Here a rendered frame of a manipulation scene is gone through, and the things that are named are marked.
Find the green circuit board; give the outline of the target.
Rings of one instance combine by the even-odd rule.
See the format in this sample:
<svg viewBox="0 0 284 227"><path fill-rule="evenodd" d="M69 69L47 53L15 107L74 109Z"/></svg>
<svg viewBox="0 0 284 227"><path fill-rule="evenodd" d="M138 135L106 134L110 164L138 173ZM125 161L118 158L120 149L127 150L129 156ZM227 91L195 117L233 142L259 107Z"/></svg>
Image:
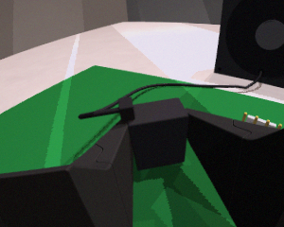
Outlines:
<svg viewBox="0 0 284 227"><path fill-rule="evenodd" d="M78 118L153 84L184 83L94 65L0 113L0 174L69 166L120 120L119 113ZM248 124L284 128L284 103L214 87L166 86L134 92L132 103L180 97L189 109ZM195 151L185 161L137 170L133 227L236 227Z"/></svg>

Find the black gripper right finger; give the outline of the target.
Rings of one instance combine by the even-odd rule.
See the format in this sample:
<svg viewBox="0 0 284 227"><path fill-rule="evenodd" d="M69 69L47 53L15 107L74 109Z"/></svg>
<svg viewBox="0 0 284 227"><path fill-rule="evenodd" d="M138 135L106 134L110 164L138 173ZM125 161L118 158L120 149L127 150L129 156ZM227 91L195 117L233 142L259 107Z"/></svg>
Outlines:
<svg viewBox="0 0 284 227"><path fill-rule="evenodd" d="M188 144L236 227L283 227L284 128L185 111Z"/></svg>

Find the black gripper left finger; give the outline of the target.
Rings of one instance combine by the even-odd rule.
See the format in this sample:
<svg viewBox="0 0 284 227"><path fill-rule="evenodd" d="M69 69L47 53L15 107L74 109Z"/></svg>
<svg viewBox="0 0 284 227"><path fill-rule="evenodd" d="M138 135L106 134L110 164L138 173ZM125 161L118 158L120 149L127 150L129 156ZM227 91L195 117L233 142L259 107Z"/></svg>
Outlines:
<svg viewBox="0 0 284 227"><path fill-rule="evenodd" d="M132 204L128 121L69 166L0 174L0 227L133 227Z"/></svg>

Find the black cable with plug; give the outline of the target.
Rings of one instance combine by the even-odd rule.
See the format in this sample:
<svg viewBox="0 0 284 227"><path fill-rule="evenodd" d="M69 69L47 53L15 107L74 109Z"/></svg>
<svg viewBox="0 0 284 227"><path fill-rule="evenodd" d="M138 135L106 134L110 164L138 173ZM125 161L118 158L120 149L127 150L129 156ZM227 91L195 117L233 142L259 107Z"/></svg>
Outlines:
<svg viewBox="0 0 284 227"><path fill-rule="evenodd" d="M188 114L180 97L158 99L158 101L132 103L134 92L143 88L181 86L181 87L238 87L247 90L260 79L262 72L247 87L232 84L153 84L128 92L115 102L91 113L78 114L78 118L120 114L120 120L128 121L133 154L137 170L150 167L169 166L185 161ZM118 107L113 107L118 103ZM111 109L112 107L112 109Z"/></svg>

